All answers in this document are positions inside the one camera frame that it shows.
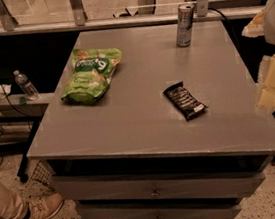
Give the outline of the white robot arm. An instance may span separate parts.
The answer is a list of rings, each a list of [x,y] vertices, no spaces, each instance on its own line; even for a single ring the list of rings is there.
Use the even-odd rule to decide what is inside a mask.
[[[275,0],[267,0],[241,34],[246,38],[264,36],[268,44],[275,45]],[[272,57],[264,57],[260,63],[257,106],[275,111],[275,53]]]

